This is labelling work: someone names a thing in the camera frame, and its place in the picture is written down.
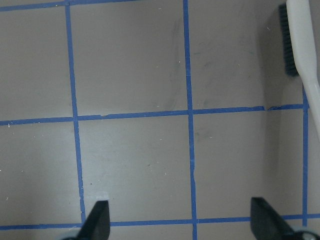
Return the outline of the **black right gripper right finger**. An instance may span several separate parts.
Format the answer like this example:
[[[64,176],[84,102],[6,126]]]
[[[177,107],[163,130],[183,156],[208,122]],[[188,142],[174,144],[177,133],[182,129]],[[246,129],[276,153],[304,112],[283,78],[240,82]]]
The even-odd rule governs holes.
[[[256,240],[294,240],[295,231],[263,197],[250,200],[250,229]]]

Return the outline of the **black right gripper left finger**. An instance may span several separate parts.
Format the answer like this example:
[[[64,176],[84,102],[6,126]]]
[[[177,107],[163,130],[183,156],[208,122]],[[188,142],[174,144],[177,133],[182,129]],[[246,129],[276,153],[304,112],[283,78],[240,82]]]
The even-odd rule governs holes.
[[[97,201],[75,240],[108,240],[111,232],[108,200]]]

